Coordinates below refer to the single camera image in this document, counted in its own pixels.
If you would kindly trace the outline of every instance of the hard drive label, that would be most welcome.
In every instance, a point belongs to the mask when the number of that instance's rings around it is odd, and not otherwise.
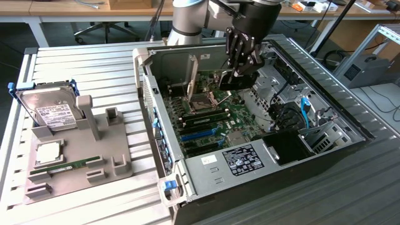
[[[77,123],[69,104],[37,108],[37,111],[50,128]]]

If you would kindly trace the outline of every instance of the motherboard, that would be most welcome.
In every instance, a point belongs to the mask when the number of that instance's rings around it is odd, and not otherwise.
[[[222,72],[198,71],[191,96],[189,85],[169,86],[163,98],[181,147],[189,157],[247,143],[265,133],[245,104],[245,92],[219,89]]]

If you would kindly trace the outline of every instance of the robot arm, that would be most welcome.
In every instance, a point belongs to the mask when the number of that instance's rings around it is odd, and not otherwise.
[[[207,0],[174,1],[169,45],[202,43],[202,28],[227,32],[229,68],[233,70],[222,77],[222,90],[245,89],[254,85],[255,72],[265,66],[261,44],[275,24],[282,1],[231,0],[229,3],[237,4],[239,8],[231,17],[215,15]]]

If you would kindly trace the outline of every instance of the slatted metal surface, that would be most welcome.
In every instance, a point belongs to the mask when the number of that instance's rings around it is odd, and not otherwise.
[[[381,26],[379,33],[389,37],[394,42],[400,45],[400,25],[385,24]]]
[[[105,109],[114,106],[123,112],[135,175],[25,205],[33,119],[22,110],[2,197],[5,224],[125,224],[127,221],[141,225],[171,224],[170,211],[161,202],[157,188],[158,174],[133,71],[133,49],[161,44],[42,48],[31,56],[29,81],[41,83],[74,78],[81,94],[93,95],[94,114],[105,113]]]
[[[199,225],[400,224],[399,134],[343,91],[295,42],[286,38],[278,38],[278,42],[377,139],[322,175],[207,219]]]
[[[378,138],[366,149],[349,156],[318,177],[201,224],[399,223],[399,136],[355,102],[326,71],[317,69],[317,62],[306,57],[297,45],[282,35],[271,37]],[[27,65],[29,80],[49,82],[71,79],[73,76],[79,82],[82,94],[94,96],[95,114],[111,106],[123,111],[135,176],[37,204],[23,205],[31,139],[29,128],[33,121],[22,110],[0,202],[5,224],[171,224],[170,212],[161,203],[157,190],[158,175],[135,91],[131,50],[141,47],[137,44],[43,48],[33,55],[33,63]]]

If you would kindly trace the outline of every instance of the power supply label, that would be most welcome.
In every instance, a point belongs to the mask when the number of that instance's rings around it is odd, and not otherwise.
[[[230,151],[225,151],[223,156],[235,176],[241,176],[265,167],[251,144]]]

